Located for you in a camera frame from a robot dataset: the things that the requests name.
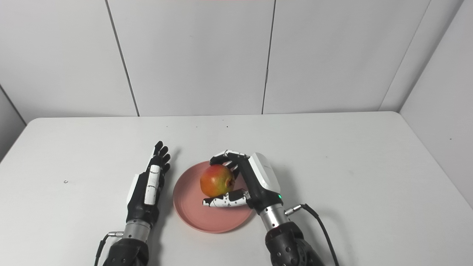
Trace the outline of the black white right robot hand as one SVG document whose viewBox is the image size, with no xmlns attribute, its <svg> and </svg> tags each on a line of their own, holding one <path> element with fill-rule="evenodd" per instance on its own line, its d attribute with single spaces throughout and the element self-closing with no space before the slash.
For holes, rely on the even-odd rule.
<svg viewBox="0 0 473 266">
<path fill-rule="evenodd" d="M 235 189 L 215 197 L 203 199 L 207 207 L 228 208 L 247 205 L 258 214 L 267 208 L 283 204 L 280 185 L 267 157 L 261 153 L 246 155 L 233 150 L 218 153 L 210 165 L 221 165 L 234 177 L 241 175 L 246 189 Z"/>
</svg>

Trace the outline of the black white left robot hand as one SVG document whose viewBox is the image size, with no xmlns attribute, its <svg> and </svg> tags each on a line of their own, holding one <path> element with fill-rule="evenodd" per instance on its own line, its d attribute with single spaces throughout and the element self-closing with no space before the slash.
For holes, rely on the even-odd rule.
<svg viewBox="0 0 473 266">
<path fill-rule="evenodd" d="M 157 222 L 157 204 L 164 187 L 164 177 L 170 170 L 171 155 L 168 151 L 168 147 L 158 141 L 145 171 L 135 177 L 127 204 L 127 222 L 142 221 L 150 228 Z"/>
</svg>

